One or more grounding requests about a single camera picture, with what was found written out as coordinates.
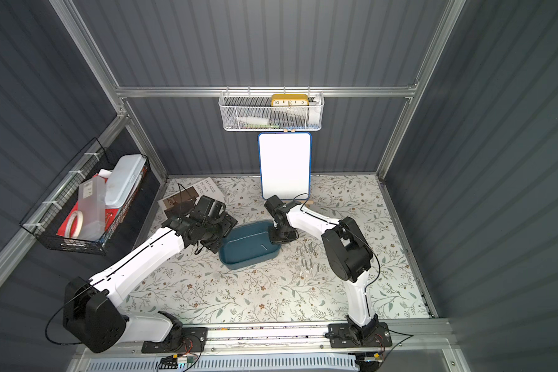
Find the teal plastic tray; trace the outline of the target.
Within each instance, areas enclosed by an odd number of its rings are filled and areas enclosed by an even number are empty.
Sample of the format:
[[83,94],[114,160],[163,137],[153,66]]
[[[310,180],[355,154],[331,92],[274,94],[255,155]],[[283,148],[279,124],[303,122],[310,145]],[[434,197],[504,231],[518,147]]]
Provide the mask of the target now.
[[272,221],[259,221],[234,228],[223,239],[219,259],[227,268],[238,270],[277,257],[280,244],[271,243],[269,229]]

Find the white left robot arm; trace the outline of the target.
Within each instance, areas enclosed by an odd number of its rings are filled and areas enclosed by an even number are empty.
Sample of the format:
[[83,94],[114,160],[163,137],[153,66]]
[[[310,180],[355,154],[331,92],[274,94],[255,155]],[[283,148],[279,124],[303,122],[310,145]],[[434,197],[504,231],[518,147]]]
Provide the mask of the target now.
[[179,349],[183,324],[175,316],[124,312],[120,307],[142,280],[184,248],[218,252],[236,224],[223,202],[202,196],[186,215],[164,221],[142,245],[109,268],[88,280],[70,281],[64,292],[63,327],[94,353],[135,342],[143,343],[148,352]]

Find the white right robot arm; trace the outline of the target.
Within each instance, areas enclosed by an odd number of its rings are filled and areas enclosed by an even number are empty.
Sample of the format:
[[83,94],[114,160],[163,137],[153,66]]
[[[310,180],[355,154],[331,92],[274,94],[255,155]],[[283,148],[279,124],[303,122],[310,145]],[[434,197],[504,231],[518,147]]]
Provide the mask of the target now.
[[330,268],[343,281],[350,339],[361,345],[374,336],[379,320],[370,304],[368,288],[375,255],[355,220],[330,218],[300,201],[284,202],[276,195],[268,198],[264,207],[274,220],[269,229],[271,243],[291,243],[299,238],[300,231],[322,242]]

